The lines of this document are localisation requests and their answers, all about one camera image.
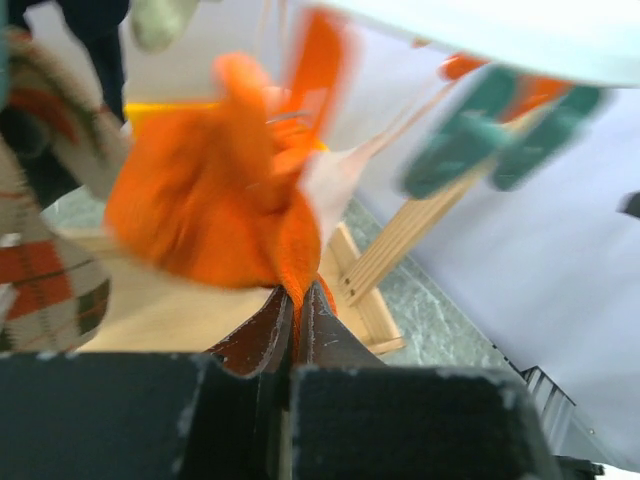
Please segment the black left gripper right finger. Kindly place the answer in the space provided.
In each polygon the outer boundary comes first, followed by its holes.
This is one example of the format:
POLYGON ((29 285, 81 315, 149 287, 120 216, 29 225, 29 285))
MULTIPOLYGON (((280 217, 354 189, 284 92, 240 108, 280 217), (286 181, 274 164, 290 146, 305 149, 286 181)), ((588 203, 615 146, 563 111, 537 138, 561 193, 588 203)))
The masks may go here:
POLYGON ((503 369, 388 366, 314 285, 290 396, 296 479, 556 479, 523 382, 503 369))

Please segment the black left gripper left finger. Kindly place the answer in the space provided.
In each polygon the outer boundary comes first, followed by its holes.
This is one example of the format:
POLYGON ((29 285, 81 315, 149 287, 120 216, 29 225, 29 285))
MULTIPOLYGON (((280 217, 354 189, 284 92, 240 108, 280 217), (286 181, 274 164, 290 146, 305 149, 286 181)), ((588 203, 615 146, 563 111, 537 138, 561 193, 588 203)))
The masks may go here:
POLYGON ((292 303, 204 353, 7 353, 5 479, 275 479, 292 303))

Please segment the argyle patterned sock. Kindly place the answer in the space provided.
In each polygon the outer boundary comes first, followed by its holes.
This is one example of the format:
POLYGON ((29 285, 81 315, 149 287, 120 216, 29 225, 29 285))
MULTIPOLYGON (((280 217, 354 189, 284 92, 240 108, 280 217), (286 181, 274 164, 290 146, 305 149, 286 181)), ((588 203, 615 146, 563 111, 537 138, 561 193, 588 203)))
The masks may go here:
POLYGON ((1 35, 1 349, 69 351, 90 341, 111 293, 109 274, 43 216, 24 167, 50 148, 65 173, 107 199, 130 147, 121 122, 46 46, 17 27, 1 35))

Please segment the orange sock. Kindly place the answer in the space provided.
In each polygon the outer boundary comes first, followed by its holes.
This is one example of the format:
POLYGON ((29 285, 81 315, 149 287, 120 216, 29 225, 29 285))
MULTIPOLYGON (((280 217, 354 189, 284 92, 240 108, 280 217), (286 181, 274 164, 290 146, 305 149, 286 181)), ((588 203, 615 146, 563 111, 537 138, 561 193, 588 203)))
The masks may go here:
MULTIPOLYGON (((229 91, 263 92, 269 77, 251 56, 218 57, 212 79, 229 91)), ((306 130, 293 120, 266 124, 287 135, 306 130)), ((122 167, 105 223, 142 261, 202 284, 229 289, 283 287, 301 309, 318 277, 320 233, 298 180, 309 153, 289 146, 269 158, 212 161, 182 167, 122 167)))

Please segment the white round clip hanger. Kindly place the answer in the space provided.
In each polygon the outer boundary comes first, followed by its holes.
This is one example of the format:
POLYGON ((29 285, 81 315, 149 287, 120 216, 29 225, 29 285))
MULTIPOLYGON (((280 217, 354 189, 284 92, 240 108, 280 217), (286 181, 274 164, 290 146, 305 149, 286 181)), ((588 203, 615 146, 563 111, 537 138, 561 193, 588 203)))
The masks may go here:
POLYGON ((639 85, 636 1, 326 1, 400 36, 578 84, 639 85))

